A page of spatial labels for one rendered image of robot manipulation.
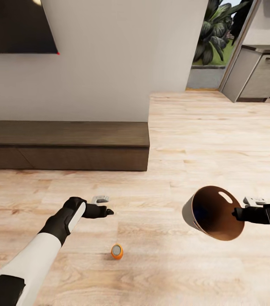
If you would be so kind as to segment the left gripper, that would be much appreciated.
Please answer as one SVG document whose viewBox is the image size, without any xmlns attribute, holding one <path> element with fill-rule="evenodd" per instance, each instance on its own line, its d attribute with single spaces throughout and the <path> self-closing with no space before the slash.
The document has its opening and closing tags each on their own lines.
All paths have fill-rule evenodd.
<svg viewBox="0 0 270 306">
<path fill-rule="evenodd" d="M 108 215 L 114 215 L 114 211 L 107 209 L 106 206 L 92 205 L 93 210 L 89 218 L 105 218 Z"/>
</svg>

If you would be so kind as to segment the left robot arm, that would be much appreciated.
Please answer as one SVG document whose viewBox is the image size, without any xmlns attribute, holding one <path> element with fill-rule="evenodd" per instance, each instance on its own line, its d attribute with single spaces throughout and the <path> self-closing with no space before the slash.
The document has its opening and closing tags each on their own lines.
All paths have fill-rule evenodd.
<svg viewBox="0 0 270 306">
<path fill-rule="evenodd" d="M 106 195 L 85 199 L 70 197 L 58 213 L 11 261 L 0 269 L 0 306 L 33 306 L 61 247 L 81 217 L 105 218 L 114 211 L 99 203 L 109 202 Z"/>
</svg>

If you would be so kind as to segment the can of soda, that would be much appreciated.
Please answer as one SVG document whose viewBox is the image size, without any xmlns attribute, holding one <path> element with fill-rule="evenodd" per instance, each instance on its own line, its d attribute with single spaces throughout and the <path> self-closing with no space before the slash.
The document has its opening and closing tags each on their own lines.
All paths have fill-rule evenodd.
<svg viewBox="0 0 270 306">
<path fill-rule="evenodd" d="M 123 248 L 121 245 L 119 244 L 116 244 L 112 247 L 112 256 L 116 259 L 116 260 L 119 260 L 119 259 L 122 259 L 123 257 Z"/>
<path fill-rule="evenodd" d="M 201 223 L 209 215 L 208 210 L 203 205 L 195 207 L 193 213 L 198 223 Z"/>
</svg>

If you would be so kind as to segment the trash can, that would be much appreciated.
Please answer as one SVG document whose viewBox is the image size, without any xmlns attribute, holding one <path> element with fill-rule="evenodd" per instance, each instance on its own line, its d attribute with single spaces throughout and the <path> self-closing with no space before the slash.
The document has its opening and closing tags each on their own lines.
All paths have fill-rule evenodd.
<svg viewBox="0 0 270 306">
<path fill-rule="evenodd" d="M 219 192 L 225 193 L 231 200 L 229 203 Z M 201 223 L 196 221 L 193 209 L 203 205 L 209 212 Z M 237 239 L 245 228 L 245 221 L 238 221 L 232 212 L 241 208 L 237 199 L 227 190 L 208 185 L 200 188 L 183 206 L 182 215 L 185 222 L 208 236 L 220 241 Z"/>
</svg>

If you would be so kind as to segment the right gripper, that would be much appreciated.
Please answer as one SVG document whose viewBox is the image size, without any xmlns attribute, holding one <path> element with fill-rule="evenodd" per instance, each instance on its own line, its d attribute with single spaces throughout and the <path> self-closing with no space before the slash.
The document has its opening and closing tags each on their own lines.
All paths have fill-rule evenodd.
<svg viewBox="0 0 270 306">
<path fill-rule="evenodd" d="M 257 208 L 258 207 L 234 208 L 235 212 L 232 212 L 232 215 L 235 216 L 238 221 L 249 221 L 251 223 L 263 224 L 257 220 Z"/>
</svg>

